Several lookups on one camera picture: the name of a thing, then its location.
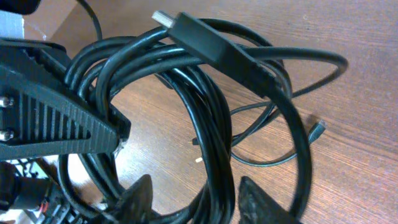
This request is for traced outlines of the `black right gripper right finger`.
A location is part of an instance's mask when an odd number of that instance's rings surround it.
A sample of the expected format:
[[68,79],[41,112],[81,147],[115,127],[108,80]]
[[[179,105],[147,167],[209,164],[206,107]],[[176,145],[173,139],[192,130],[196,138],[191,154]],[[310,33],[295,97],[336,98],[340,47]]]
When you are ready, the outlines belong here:
[[247,176],[241,177],[238,207],[239,224],[301,224]]

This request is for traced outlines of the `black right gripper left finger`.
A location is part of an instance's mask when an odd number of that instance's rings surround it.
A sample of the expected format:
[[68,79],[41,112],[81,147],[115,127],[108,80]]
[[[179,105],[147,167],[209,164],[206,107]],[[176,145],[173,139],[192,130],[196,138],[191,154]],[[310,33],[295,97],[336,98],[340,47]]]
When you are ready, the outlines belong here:
[[148,223],[152,200],[152,179],[145,174],[121,195],[112,211],[102,214],[102,223]]

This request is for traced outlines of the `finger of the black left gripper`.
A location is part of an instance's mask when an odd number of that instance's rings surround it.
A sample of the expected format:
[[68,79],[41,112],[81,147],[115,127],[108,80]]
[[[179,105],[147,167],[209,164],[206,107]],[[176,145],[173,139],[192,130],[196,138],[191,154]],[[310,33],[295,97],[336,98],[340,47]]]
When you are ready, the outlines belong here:
[[14,104],[1,108],[1,159],[55,154],[109,153],[119,134],[57,81],[27,78],[15,68],[1,66],[1,96]]
[[[76,58],[67,56],[63,46],[36,40],[1,39],[1,66],[15,68],[27,78],[42,77],[46,81],[55,80],[71,95],[84,102],[94,114],[112,124],[119,134],[119,140],[129,136],[131,123],[114,106],[109,106],[106,114],[98,111],[93,81],[100,74],[100,66],[95,63],[99,56],[84,52]],[[9,108],[14,101],[1,96],[1,108]],[[1,131],[1,139],[11,138],[13,133]]]

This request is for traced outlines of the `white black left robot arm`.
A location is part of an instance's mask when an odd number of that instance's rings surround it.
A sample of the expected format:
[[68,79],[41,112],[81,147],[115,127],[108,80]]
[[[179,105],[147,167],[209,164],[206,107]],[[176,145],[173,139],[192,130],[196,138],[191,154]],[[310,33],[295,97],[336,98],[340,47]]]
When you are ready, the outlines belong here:
[[1,210],[41,209],[68,203],[86,218],[98,215],[71,187],[16,174],[15,160],[113,152],[129,136],[130,121],[116,108],[103,117],[64,84],[70,63],[61,45],[1,40]]

